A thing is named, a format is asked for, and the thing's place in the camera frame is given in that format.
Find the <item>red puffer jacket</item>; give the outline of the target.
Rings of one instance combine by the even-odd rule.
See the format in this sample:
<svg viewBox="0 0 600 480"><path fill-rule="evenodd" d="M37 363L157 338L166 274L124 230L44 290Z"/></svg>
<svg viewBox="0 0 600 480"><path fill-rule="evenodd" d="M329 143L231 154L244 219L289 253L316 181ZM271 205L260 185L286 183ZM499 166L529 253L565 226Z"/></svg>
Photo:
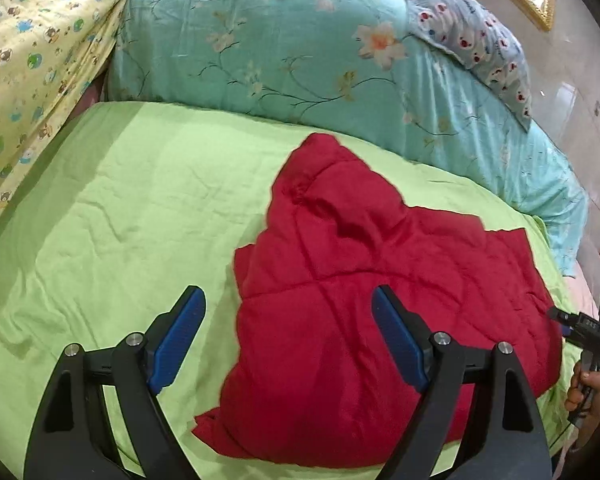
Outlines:
<svg viewBox="0 0 600 480"><path fill-rule="evenodd" d="M234 255L239 352L194 436L231 458L385 463L432 372L404 314L465 347L502 341L535 396L562 336L524 229L411 206L334 136L313 133L274 180L264 230Z"/></svg>

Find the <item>light green bed sheet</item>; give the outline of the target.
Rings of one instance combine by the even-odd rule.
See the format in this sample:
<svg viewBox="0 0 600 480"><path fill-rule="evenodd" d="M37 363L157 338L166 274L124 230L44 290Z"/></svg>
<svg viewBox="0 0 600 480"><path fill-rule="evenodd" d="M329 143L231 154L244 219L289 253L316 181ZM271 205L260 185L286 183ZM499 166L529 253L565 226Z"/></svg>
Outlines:
<svg viewBox="0 0 600 480"><path fill-rule="evenodd" d="M375 468L233 460L192 433L237 359L236 248L256 239L271 186L309 129L160 103L89 108L55 136L0 218L0 460L23 473L30 430L68 344L146 330L189 285L204 322L159 402L205 479L371 479Z"/></svg>

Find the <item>white red patterned pillow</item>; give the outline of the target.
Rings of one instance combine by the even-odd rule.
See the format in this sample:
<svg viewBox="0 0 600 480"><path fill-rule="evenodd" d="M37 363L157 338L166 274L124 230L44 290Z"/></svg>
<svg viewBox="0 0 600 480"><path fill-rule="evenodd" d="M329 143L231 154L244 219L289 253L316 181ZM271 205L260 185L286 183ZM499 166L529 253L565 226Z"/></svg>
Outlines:
<svg viewBox="0 0 600 480"><path fill-rule="evenodd" d="M405 0L408 29L455 58L513 113L531 125L529 67L516 36L477 0Z"/></svg>

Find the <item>teal floral quilt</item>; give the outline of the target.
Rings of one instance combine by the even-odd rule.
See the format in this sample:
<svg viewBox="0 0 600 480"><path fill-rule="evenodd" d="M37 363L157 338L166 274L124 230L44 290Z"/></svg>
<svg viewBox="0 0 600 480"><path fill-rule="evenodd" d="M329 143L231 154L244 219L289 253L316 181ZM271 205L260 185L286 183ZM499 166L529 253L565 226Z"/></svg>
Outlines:
<svg viewBox="0 0 600 480"><path fill-rule="evenodd" d="M566 156L412 34L405 0L128 0L106 92L338 131L469 178L576 267L588 196Z"/></svg>

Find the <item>yellow cartoon print blanket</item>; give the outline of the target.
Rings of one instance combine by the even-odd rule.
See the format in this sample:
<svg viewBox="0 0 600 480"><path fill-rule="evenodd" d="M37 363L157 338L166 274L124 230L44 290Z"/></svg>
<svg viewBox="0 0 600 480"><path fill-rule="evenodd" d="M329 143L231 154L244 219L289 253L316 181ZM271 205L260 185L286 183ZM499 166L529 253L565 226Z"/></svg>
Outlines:
<svg viewBox="0 0 600 480"><path fill-rule="evenodd" d="M126 0L0 0L0 217L116 43Z"/></svg>

